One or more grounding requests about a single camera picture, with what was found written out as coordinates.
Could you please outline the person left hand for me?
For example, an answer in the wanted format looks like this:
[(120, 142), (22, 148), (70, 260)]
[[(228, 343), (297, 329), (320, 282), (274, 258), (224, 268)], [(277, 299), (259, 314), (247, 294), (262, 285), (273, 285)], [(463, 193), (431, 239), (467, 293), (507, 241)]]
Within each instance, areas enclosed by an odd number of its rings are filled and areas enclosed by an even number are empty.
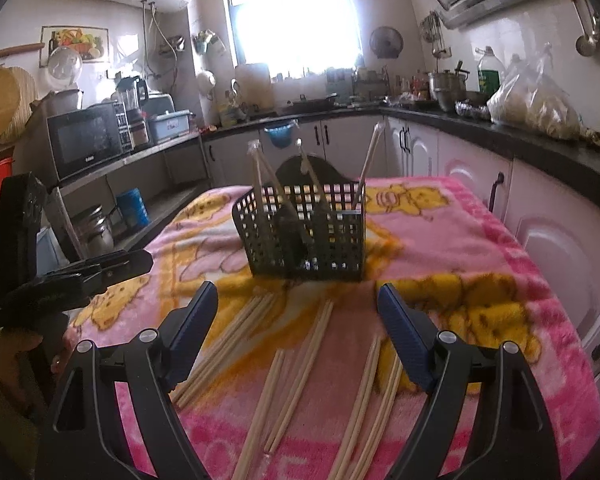
[(25, 411), (33, 403), (33, 390), (26, 385), (24, 374), (30, 368), (29, 354), (43, 342), (43, 336), (32, 330), (0, 329), (0, 390), (17, 411)]

